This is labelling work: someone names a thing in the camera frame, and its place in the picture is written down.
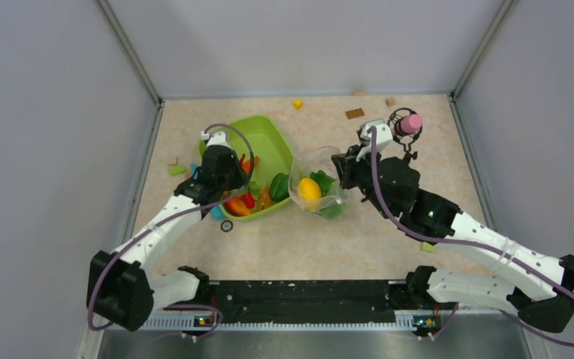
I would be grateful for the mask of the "green toy lettuce leaf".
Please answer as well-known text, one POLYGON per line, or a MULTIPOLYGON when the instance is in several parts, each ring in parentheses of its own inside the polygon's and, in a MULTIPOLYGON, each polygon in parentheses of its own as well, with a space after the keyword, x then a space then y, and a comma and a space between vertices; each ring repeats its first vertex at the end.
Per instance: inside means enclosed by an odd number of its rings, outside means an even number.
POLYGON ((309 177, 318 184, 323 197, 327 196, 336 186, 337 179, 323 170, 312 172, 309 177))

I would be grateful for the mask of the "clear zip top bag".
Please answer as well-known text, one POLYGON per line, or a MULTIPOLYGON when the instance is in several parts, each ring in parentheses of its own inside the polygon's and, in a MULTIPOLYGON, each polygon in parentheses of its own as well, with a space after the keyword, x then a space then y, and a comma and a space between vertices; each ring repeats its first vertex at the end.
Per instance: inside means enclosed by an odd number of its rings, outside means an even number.
POLYGON ((332 157, 337 147, 319 147, 294 157, 288 176, 290 198, 305 212, 327 220, 339 218, 348 208, 345 190, 332 157))

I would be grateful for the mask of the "yellow toy lemon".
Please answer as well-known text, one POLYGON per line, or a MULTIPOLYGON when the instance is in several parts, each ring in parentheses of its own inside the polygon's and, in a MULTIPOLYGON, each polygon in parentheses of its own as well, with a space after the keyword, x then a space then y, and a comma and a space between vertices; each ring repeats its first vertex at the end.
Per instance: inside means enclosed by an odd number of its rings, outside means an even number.
POLYGON ((297 197, 303 203, 313 203, 322 198, 318 184, 309 177, 304 177, 297 185, 297 197))

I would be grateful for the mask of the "orange toy carrot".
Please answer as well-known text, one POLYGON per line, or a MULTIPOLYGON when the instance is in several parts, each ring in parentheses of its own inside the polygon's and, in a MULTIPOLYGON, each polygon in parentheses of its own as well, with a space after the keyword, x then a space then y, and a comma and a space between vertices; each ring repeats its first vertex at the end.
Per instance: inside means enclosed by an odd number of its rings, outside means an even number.
POLYGON ((252 172, 253 168, 258 167, 259 157, 254 156, 252 159, 248 159, 247 154, 244 153, 239 160, 239 164, 246 174, 250 174, 252 172))

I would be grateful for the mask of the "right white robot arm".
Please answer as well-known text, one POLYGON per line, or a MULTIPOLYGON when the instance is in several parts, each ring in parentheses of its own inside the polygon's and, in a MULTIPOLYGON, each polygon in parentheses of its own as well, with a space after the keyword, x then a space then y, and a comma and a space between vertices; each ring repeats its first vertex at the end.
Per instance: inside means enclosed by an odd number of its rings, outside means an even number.
POLYGON ((492 271, 456 274, 419 266, 407 275, 410 302, 491 307, 541 331, 558 334, 574 314, 574 256, 545 256, 486 227, 456 203, 419 187, 408 158, 383 159, 355 145, 331 161, 343 189, 365 200, 399 230, 419 242, 457 252, 492 271))

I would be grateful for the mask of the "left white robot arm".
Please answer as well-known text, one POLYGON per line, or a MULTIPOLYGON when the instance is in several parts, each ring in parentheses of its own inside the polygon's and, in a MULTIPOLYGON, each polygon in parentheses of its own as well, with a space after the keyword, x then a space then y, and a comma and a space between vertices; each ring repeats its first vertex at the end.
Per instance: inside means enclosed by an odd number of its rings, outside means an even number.
POLYGON ((184 232, 200 223, 213 207, 225 203, 224 193, 238 194, 248 180, 230 146, 207 146, 196 176, 180 183, 147 225, 112 252, 99 251, 92 258, 86 299, 89 328, 106 328, 95 325, 95 315, 136 331, 152 311, 171 304, 205 307, 210 290, 195 271, 178 269, 156 278, 151 274, 184 232))

